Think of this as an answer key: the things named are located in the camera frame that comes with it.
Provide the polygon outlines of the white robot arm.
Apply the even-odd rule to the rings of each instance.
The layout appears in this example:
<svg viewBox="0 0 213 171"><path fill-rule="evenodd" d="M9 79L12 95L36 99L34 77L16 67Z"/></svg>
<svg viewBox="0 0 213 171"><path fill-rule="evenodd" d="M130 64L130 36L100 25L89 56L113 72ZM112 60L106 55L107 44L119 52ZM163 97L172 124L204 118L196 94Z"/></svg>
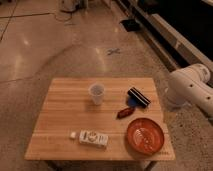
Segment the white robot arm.
<svg viewBox="0 0 213 171"><path fill-rule="evenodd" d="M194 103L213 116L213 88L207 85L211 73L203 64L193 64L169 74L165 98L171 108Z"/></svg>

